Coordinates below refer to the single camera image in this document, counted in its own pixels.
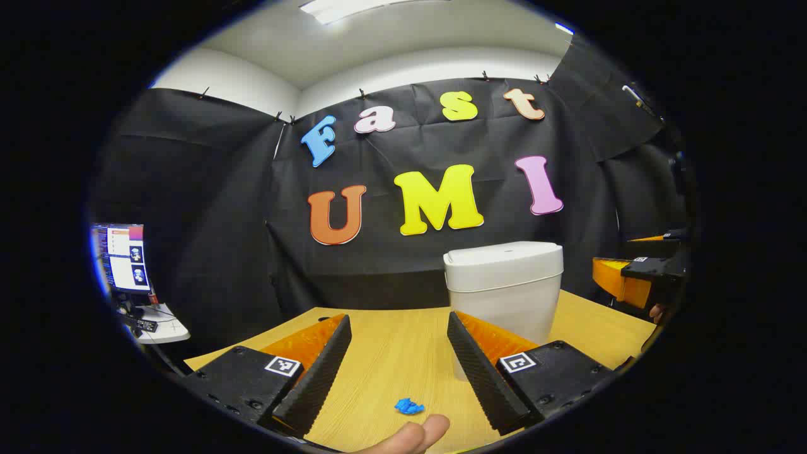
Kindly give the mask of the ceiling light panel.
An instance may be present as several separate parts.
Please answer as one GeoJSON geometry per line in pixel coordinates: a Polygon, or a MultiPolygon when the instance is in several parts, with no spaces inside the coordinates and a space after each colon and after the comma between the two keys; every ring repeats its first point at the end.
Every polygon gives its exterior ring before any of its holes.
{"type": "Polygon", "coordinates": [[[383,4],[383,0],[311,0],[299,9],[318,23],[329,24],[383,4]]]}

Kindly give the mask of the computer monitor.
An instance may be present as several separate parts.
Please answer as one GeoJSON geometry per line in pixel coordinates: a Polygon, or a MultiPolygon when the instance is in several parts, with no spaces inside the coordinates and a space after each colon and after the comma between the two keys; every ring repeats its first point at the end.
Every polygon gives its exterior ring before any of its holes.
{"type": "Polygon", "coordinates": [[[145,264],[143,224],[92,223],[90,233],[110,290],[152,293],[152,279],[145,264]]]}

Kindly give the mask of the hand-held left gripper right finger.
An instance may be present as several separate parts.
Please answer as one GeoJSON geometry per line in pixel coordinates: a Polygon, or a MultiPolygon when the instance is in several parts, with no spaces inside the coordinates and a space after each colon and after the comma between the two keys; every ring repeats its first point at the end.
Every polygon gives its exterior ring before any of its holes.
{"type": "Polygon", "coordinates": [[[563,340],[539,346],[458,311],[448,316],[447,337],[501,436],[570,411],[616,375],[563,340]]]}

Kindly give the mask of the white desktop garbage bin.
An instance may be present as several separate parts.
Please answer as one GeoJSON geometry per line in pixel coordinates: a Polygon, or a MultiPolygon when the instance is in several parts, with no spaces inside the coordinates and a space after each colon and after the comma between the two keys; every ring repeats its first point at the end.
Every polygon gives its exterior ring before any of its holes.
{"type": "Polygon", "coordinates": [[[454,311],[542,345],[549,339],[563,273],[563,249],[551,242],[510,242],[444,254],[454,311]]]}

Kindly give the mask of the wooden desktop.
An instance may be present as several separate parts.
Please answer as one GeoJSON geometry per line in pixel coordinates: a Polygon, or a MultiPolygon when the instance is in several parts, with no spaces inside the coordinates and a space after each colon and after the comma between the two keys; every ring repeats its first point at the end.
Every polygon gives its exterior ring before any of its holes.
{"type": "MultiPolygon", "coordinates": [[[[450,430],[427,454],[452,454],[501,439],[467,382],[455,377],[446,331],[450,309],[347,310],[352,341],[308,441],[355,451],[391,436],[411,420],[444,414],[450,430]],[[426,408],[402,416],[400,399],[426,408]]],[[[550,341],[562,340],[609,368],[640,353],[654,325],[562,291],[550,341]]]]}

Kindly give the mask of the white side table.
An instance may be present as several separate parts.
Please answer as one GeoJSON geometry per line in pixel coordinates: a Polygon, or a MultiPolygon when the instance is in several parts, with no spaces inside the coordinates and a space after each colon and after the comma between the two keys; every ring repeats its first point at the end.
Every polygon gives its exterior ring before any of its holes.
{"type": "Polygon", "coordinates": [[[158,322],[158,330],[155,333],[149,333],[128,327],[136,342],[153,345],[190,339],[190,331],[174,316],[167,305],[138,306],[138,308],[143,310],[143,316],[139,318],[158,322]]]}

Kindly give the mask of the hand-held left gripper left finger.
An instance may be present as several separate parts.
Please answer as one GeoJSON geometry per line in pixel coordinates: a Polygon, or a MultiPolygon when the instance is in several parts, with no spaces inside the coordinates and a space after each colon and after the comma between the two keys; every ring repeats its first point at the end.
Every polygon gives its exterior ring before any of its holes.
{"type": "Polygon", "coordinates": [[[262,349],[232,347],[182,385],[237,419],[300,438],[325,405],[351,341],[351,319],[337,314],[262,349]]]}

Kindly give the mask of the black backdrop cloth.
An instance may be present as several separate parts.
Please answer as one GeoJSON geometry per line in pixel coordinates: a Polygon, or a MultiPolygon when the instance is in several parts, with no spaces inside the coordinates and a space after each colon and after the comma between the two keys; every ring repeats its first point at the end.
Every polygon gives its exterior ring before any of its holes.
{"type": "Polygon", "coordinates": [[[685,225],[657,93],[573,38],[550,80],[423,81],[293,124],[185,90],[145,90],[113,129],[93,221],[144,225],[159,301],[190,331],[185,362],[317,306],[449,304],[443,255],[551,242],[561,288],[625,308],[594,257],[685,225]]]}

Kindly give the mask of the small black device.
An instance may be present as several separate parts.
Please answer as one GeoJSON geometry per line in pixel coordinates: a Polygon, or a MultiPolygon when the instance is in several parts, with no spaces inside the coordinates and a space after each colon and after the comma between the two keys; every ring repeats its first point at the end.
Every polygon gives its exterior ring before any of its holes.
{"type": "Polygon", "coordinates": [[[127,314],[119,314],[119,319],[127,327],[141,330],[144,332],[155,333],[158,330],[158,322],[141,319],[139,317],[132,317],[127,314]]]}

